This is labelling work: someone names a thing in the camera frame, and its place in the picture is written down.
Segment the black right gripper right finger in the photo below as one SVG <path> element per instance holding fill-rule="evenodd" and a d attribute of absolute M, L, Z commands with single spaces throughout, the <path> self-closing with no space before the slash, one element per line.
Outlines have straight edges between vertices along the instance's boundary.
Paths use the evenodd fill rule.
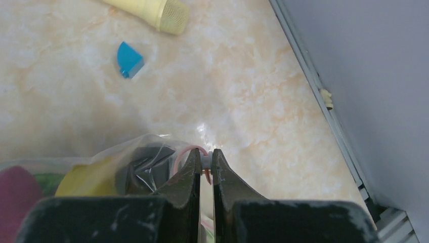
<path fill-rule="evenodd" d="M 250 187 L 229 166 L 221 149 L 212 154 L 215 242 L 246 242 L 240 208 L 248 201 L 267 198 Z"/>

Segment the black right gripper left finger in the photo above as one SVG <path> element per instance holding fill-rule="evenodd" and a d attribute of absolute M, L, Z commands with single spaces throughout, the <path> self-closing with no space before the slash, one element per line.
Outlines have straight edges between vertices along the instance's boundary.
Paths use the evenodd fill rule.
<path fill-rule="evenodd" d="M 194 148 L 182 169 L 155 192 L 163 199 L 157 213 L 157 242 L 201 242 L 201 174 L 200 152 Z"/>

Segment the dark maroon toy fruit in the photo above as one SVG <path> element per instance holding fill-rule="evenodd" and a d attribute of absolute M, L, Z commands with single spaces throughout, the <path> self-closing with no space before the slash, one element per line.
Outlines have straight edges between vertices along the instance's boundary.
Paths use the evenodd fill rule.
<path fill-rule="evenodd" d="M 138 147 L 127 168 L 126 193 L 151 194 L 170 179 L 176 150 L 161 143 Z"/>

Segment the clear zip top bag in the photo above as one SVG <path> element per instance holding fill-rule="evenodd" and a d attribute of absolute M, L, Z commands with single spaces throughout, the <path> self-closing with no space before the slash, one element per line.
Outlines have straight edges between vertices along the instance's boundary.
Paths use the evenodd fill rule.
<path fill-rule="evenodd" d="M 144 135 L 93 157 L 1 163 L 1 242 L 187 242 L 186 216 L 161 226 L 159 190 L 194 149 Z"/>

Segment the magenta toy sweet potato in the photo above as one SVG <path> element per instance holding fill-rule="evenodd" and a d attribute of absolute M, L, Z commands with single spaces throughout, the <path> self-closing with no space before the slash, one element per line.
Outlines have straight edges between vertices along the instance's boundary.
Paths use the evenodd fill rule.
<path fill-rule="evenodd" d="M 36 179 L 24 168 L 1 171 L 1 242 L 15 241 L 22 221 L 43 196 Z"/>

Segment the green toy lettuce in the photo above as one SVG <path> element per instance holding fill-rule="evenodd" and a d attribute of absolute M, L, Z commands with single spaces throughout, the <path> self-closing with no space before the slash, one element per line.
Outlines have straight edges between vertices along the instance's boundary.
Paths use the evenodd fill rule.
<path fill-rule="evenodd" d="M 65 174 L 43 173 L 33 175 L 45 197 L 54 196 Z"/>

